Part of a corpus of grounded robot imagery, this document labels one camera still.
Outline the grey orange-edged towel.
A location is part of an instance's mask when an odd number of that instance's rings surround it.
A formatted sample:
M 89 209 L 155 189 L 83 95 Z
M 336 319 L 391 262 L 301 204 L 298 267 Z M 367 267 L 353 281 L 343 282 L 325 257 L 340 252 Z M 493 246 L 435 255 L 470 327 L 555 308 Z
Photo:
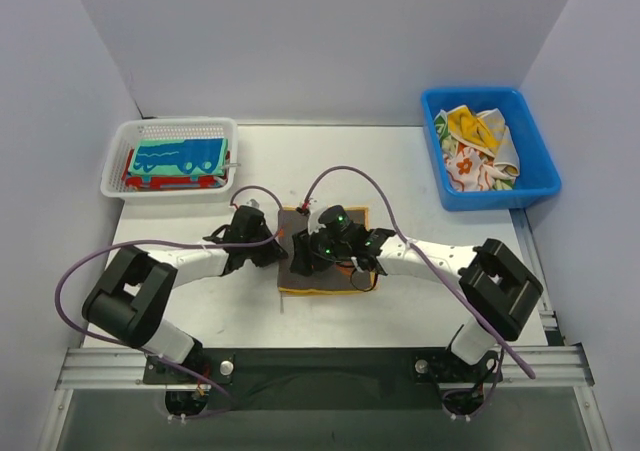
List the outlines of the grey orange-edged towel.
M 306 277 L 290 271 L 293 261 L 293 235 L 307 228 L 307 218 L 294 207 L 285 207 L 278 216 L 281 231 L 278 242 L 288 253 L 286 260 L 279 262 L 277 286 L 281 293 L 292 295 L 348 295 L 368 292 L 377 286 L 374 272 L 355 271 L 349 265 L 331 265 L 327 270 Z

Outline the red blue tiger towel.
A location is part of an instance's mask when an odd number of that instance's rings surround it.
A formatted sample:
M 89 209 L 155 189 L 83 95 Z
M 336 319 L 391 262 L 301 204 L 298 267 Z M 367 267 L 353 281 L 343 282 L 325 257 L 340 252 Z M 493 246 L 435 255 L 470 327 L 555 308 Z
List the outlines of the red blue tiger towel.
M 229 182 L 229 171 L 226 170 L 221 176 L 204 175 L 199 177 L 186 176 L 154 176 L 141 177 L 134 176 L 129 167 L 132 161 L 134 150 L 131 149 L 127 156 L 125 170 L 122 173 L 121 181 L 128 188 L 137 191 L 160 191 L 160 190 L 180 190 L 180 189 L 219 189 Z

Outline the green teal towel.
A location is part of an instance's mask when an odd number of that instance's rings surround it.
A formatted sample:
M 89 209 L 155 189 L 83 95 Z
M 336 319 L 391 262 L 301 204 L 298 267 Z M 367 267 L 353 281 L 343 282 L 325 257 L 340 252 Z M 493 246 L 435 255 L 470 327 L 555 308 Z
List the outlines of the green teal towel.
M 226 138 L 142 140 L 128 166 L 140 177 L 220 175 L 228 151 Z

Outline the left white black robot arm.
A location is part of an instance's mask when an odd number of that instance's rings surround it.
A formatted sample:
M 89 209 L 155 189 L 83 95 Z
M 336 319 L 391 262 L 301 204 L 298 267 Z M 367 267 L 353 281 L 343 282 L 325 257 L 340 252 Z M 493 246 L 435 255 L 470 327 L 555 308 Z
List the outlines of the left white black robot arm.
M 132 349 L 201 372 L 206 362 L 202 344 L 164 318 L 172 290 L 229 275 L 247 260 L 263 268 L 287 257 L 264 213 L 243 205 L 229 224 L 187 248 L 121 248 L 86 298 L 82 316 Z

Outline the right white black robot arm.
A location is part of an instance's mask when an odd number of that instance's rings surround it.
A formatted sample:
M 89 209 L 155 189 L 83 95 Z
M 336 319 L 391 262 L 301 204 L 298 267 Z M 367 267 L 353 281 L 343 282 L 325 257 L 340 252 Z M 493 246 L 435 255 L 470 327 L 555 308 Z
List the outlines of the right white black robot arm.
M 334 265 L 384 276 L 410 276 L 456 284 L 472 317 L 449 349 L 475 365 L 500 341 L 516 341 L 541 297 L 538 278 L 502 241 L 456 246 L 401 237 L 396 230 L 369 229 L 340 205 L 303 214 L 292 235 L 290 271 L 310 277 Z

